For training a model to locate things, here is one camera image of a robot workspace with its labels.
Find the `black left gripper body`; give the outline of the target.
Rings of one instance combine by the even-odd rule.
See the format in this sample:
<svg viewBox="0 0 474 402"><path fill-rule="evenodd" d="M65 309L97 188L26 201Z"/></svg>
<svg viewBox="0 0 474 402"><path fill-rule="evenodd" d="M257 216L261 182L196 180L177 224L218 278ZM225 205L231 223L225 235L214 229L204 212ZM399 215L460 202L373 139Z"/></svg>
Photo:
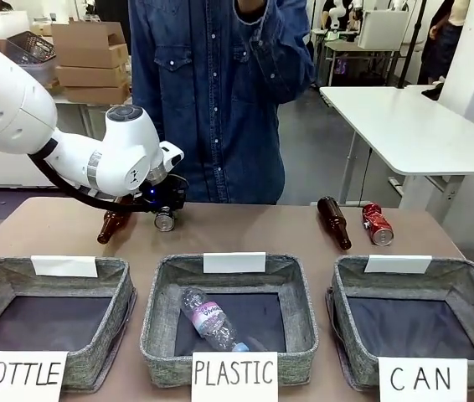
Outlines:
<svg viewBox="0 0 474 402"><path fill-rule="evenodd" d="M135 195L135 204L145 210L153 210L157 205L173 210L175 203L185 203L187 190L188 181L170 173L159 184L151 184L146 180Z"/></svg>

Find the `person's left hand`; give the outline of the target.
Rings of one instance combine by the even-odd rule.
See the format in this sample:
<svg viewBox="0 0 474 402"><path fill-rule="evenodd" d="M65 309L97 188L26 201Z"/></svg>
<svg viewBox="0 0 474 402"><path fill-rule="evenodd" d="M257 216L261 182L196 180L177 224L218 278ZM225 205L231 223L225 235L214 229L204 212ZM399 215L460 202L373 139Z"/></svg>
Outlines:
<svg viewBox="0 0 474 402"><path fill-rule="evenodd" d="M245 15L263 13L265 9L265 0L237 0L237 9L240 13Z"/></svg>

